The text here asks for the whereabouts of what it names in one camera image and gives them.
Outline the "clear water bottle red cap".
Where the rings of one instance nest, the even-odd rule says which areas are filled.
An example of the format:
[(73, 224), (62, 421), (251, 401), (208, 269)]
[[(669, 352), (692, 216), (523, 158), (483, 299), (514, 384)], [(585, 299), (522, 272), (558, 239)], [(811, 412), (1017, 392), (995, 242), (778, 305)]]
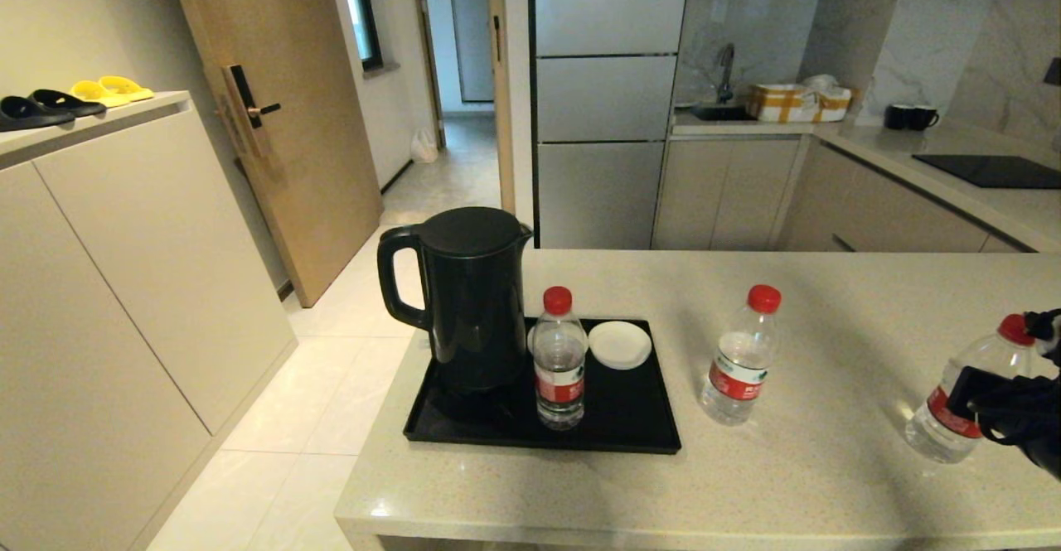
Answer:
[(720, 425), (743, 425), (753, 412), (779, 355), (782, 298), (773, 286), (754, 285), (724, 321), (701, 393), (705, 411)]
[(962, 371), (971, 367), (985, 371), (991, 378), (1004, 379), (1030, 376), (1032, 346), (1034, 338), (1026, 333), (1025, 317), (1009, 314), (1001, 321), (996, 331), (953, 355), (939, 384), (906, 423), (904, 436), (908, 444), (922, 457), (936, 462), (957, 464), (966, 461), (984, 435), (966, 404), (959, 410), (947, 407), (955, 401), (967, 401), (978, 391), (976, 378), (963, 379)]
[(573, 294), (562, 286), (543, 292), (543, 312), (535, 323), (535, 407), (543, 426), (568, 431), (584, 417), (589, 339), (573, 313)]

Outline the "black electric kettle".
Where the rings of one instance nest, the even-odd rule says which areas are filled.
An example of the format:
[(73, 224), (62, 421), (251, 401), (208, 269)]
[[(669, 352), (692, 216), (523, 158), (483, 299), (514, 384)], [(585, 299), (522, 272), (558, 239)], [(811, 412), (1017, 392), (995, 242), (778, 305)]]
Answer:
[[(526, 362), (522, 255), (533, 230), (491, 207), (448, 209), (384, 231), (376, 246), (390, 316), (427, 331), (441, 385), (470, 395), (512, 384)], [(413, 249), (422, 307), (403, 302), (395, 253)]]

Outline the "black induction cooktop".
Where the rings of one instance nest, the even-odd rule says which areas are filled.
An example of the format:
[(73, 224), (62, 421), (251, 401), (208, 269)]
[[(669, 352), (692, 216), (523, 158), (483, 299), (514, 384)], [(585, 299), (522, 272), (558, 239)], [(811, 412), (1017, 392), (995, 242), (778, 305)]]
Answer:
[(1061, 190), (1061, 171), (1020, 156), (916, 154), (912, 159), (978, 188)]

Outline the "beige kitchen cabinet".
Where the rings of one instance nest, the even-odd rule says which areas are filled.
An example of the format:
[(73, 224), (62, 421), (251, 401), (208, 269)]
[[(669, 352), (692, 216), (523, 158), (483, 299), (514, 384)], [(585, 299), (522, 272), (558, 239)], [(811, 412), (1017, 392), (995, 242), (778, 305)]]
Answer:
[(808, 136), (668, 143), (653, 249), (1026, 253), (909, 182)]

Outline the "yellow white checked basket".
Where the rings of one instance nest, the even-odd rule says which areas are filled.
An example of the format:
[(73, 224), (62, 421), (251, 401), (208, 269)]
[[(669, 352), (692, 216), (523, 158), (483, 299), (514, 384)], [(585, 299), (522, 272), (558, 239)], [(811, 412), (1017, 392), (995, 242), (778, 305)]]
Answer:
[(759, 122), (827, 123), (845, 119), (852, 101), (849, 88), (807, 85), (753, 85), (745, 109)]

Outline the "dark kitchen sink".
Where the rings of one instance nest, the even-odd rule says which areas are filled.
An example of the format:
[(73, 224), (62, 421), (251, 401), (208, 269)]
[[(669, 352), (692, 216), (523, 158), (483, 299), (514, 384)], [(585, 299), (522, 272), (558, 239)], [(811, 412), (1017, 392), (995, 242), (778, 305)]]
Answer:
[(690, 107), (695, 118), (705, 122), (755, 122), (756, 117), (740, 105), (695, 105)]

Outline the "metal kitchen faucet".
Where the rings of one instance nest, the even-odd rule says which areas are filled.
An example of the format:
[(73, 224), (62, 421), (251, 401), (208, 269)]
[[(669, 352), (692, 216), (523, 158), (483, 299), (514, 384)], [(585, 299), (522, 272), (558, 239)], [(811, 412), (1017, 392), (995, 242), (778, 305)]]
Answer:
[(721, 105), (727, 104), (732, 100), (732, 98), (734, 98), (732, 84), (734, 58), (735, 44), (729, 42), (724, 45), (719, 52), (719, 61), (717, 61), (717, 65), (719, 65), (719, 68), (721, 69), (721, 79), (716, 90), (716, 101)]

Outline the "silver refrigerator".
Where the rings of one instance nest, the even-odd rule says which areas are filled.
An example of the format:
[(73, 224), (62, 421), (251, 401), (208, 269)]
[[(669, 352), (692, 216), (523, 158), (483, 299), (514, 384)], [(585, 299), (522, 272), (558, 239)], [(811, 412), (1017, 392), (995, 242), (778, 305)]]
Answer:
[(686, 0), (533, 0), (543, 249), (647, 249)]

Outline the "black rectangular tray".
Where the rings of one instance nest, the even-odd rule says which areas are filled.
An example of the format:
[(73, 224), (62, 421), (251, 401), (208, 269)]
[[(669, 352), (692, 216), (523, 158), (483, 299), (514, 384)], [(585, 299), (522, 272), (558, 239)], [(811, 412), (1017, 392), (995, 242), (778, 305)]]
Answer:
[(442, 368), (436, 359), (429, 360), (403, 427), (410, 441), (567, 452), (676, 454), (682, 449), (659, 355), (653, 347), (630, 369), (603, 365), (589, 350), (586, 411), (579, 425), (567, 431), (552, 430), (538, 418), (530, 358), (514, 384), (485, 393), (448, 392)]

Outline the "grey hallway door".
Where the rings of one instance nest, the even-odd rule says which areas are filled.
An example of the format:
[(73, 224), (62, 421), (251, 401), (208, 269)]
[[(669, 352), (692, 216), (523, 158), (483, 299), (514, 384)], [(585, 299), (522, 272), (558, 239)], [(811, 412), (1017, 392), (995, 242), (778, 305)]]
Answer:
[(494, 86), (488, 0), (451, 0), (451, 7), (462, 102), (491, 103)]

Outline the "brown wooden door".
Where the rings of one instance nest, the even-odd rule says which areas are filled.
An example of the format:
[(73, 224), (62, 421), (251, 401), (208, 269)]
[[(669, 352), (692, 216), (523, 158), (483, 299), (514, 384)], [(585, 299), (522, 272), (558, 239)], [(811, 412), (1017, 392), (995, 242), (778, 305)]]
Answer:
[[(288, 278), (311, 308), (382, 212), (337, 1), (179, 1)], [(259, 130), (223, 76), (234, 64), (258, 105), (282, 105)]]

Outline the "dark framed window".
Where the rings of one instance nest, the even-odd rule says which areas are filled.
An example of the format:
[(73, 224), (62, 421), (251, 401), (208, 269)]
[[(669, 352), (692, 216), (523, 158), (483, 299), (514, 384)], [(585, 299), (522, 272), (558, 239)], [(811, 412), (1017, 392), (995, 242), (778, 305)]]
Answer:
[(356, 39), (356, 55), (364, 71), (375, 71), (384, 61), (376, 30), (371, 0), (350, 0), (353, 32)]

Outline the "beige shoe cabinet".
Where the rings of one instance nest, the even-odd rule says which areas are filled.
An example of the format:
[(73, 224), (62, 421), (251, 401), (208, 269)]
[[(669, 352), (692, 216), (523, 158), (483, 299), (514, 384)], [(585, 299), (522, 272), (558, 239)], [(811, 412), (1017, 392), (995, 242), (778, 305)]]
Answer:
[(0, 134), (0, 549), (147, 547), (296, 346), (190, 94)]

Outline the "yellow slipper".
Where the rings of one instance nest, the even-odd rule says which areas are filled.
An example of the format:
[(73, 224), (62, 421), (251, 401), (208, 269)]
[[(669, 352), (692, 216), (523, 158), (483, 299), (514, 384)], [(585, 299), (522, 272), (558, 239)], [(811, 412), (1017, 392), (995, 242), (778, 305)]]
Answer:
[(99, 78), (99, 86), (111, 97), (122, 97), (129, 102), (140, 102), (155, 97), (154, 90), (143, 87), (135, 80), (118, 75), (106, 75)]
[(70, 89), (70, 94), (77, 99), (94, 104), (101, 104), (107, 109), (121, 107), (131, 103), (128, 94), (121, 94), (118, 91), (103, 86), (98, 80), (79, 80)]

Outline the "black slipper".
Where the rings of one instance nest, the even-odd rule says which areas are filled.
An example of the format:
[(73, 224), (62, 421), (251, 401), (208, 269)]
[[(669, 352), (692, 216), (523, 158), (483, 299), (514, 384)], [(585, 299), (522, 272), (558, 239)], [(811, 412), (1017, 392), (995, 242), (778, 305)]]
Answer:
[(29, 94), (31, 102), (34, 102), (44, 114), (69, 114), (75, 118), (95, 116), (95, 114), (106, 114), (107, 107), (98, 101), (87, 101), (75, 97), (75, 94), (63, 93), (59, 90), (38, 88)]
[(57, 127), (73, 121), (73, 114), (46, 109), (21, 94), (5, 94), (0, 98), (0, 133)]

